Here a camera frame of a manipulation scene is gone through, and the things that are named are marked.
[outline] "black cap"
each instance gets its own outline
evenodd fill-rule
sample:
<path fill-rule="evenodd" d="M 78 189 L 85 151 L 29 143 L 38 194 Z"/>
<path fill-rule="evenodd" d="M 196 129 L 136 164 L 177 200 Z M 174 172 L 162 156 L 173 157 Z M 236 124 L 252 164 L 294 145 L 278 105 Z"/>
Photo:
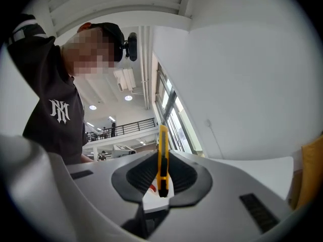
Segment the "black cap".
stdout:
<path fill-rule="evenodd" d="M 119 26 L 114 23 L 104 22 L 104 23 L 92 23 L 90 29 L 100 27 L 103 34 L 108 37 L 115 39 L 115 62 L 120 62 L 123 56 L 123 46 L 125 44 L 125 36 L 120 30 Z"/>

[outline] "yellow utility knife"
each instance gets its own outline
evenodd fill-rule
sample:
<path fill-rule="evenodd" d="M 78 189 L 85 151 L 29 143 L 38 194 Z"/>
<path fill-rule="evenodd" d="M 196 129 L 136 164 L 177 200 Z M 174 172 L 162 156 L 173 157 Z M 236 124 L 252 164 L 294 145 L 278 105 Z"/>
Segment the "yellow utility knife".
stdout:
<path fill-rule="evenodd" d="M 159 126 L 157 187 L 160 197 L 167 197 L 168 194 L 168 166 L 168 129 L 166 126 Z"/>

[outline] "yellow object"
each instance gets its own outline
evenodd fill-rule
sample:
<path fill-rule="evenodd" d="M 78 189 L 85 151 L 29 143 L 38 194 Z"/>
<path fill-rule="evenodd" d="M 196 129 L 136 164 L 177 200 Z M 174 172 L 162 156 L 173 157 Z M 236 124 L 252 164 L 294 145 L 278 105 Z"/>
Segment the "yellow object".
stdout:
<path fill-rule="evenodd" d="M 168 129 L 166 126 L 159 126 L 157 186 L 160 197 L 166 197 L 168 194 L 168 166 Z"/>
<path fill-rule="evenodd" d="M 303 179 L 297 208 L 312 201 L 323 181 L 323 136 L 302 146 Z"/>

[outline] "railing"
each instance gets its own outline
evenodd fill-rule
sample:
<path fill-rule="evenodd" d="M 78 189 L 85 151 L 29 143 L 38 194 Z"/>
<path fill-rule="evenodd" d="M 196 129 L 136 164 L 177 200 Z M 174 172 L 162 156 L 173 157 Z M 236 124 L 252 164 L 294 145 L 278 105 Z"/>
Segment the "railing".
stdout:
<path fill-rule="evenodd" d="M 126 124 L 123 126 L 118 126 L 115 128 L 111 127 L 111 128 L 103 129 L 99 134 L 91 132 L 91 133 L 88 133 L 86 136 L 89 142 L 93 142 L 93 141 L 107 139 L 107 138 L 116 137 L 120 135 L 130 134 L 133 132 L 145 130 L 155 126 L 156 124 L 155 124 L 154 118 L 149 118 L 146 120 Z"/>

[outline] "white logo print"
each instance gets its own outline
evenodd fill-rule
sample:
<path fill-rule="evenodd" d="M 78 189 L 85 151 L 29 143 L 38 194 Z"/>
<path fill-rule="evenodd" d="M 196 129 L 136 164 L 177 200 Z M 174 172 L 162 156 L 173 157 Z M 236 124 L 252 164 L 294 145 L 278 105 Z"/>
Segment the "white logo print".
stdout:
<path fill-rule="evenodd" d="M 57 100 L 49 100 L 52 104 L 52 116 L 55 116 L 56 114 L 58 115 L 57 121 L 60 123 L 61 120 L 63 120 L 63 122 L 66 124 L 66 119 L 70 120 L 69 118 L 69 113 L 67 110 L 67 106 L 69 106 L 69 104 L 66 104 L 63 101 L 57 101 Z"/>

